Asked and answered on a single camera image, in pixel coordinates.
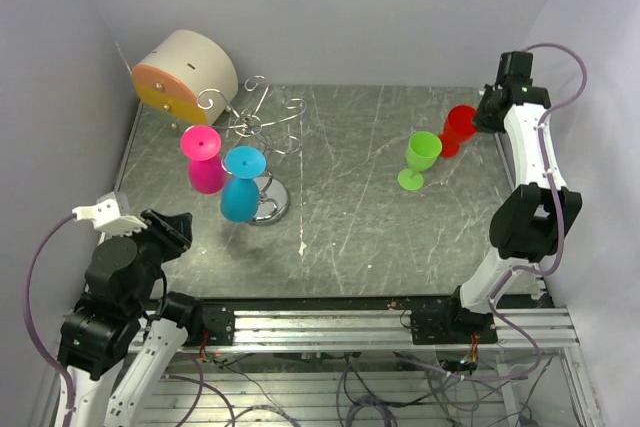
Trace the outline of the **red plastic wine glass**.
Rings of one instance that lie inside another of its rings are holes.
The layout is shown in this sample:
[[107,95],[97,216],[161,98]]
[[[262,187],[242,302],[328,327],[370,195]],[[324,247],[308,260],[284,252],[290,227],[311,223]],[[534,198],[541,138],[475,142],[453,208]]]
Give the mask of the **red plastic wine glass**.
[[439,134],[442,144],[441,157],[456,156],[460,146],[475,135],[476,128],[473,125],[475,113],[475,108],[470,105],[457,105],[449,111],[442,132]]

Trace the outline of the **blue plastic wine glass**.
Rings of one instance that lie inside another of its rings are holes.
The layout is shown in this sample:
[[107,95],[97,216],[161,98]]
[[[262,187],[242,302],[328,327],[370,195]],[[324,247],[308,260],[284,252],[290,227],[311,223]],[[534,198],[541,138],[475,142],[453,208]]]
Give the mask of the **blue plastic wine glass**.
[[260,204],[260,190],[255,179],[266,170],[266,158],[257,148],[243,145],[227,153],[224,166],[231,177],[222,191],[221,213],[231,222],[248,222]]

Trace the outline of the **green plastic wine glass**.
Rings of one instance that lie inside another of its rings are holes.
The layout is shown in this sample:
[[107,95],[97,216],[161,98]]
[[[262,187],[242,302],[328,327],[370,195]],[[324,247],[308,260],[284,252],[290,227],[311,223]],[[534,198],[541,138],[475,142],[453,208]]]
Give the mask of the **green plastic wine glass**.
[[414,133],[406,150],[408,167],[397,176],[399,185],[408,191],[420,190],[424,185],[423,172],[430,169],[442,151],[440,138],[428,131]]

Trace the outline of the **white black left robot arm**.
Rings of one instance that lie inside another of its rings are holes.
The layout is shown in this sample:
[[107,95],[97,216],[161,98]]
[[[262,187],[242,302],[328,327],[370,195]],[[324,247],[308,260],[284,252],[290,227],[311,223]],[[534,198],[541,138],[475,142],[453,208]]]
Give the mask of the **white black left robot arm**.
[[193,242],[188,212],[167,216],[148,209],[137,219],[139,231],[114,235],[95,248],[85,271],[87,290],[62,324],[58,426],[137,425],[170,360],[203,334],[201,302],[167,292],[148,316],[141,350],[131,366],[124,365],[164,264]]

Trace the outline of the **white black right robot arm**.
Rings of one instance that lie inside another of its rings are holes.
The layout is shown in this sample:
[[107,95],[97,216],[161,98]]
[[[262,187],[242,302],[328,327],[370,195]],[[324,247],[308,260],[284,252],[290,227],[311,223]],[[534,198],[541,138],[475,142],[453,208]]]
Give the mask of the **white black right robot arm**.
[[520,275],[547,276],[558,269],[583,201],[557,165],[550,112],[548,91],[527,75],[506,74],[485,87],[474,124],[509,138],[515,188],[491,220],[491,249],[456,288],[440,320],[442,334],[452,342],[488,328],[500,297]]

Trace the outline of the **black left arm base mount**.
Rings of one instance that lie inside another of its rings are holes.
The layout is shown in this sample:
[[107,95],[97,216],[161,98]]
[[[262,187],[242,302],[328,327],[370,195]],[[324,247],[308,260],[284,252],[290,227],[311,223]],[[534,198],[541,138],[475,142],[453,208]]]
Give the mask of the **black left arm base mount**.
[[234,311],[222,303],[204,302],[202,332],[205,346],[230,346],[235,336]]

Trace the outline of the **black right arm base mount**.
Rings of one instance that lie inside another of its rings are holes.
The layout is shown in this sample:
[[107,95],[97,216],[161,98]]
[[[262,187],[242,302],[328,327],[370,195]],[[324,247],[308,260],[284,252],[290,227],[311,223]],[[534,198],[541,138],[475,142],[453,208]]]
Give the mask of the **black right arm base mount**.
[[498,336],[491,314],[478,314],[467,309],[412,311],[409,330],[414,345],[495,344]]

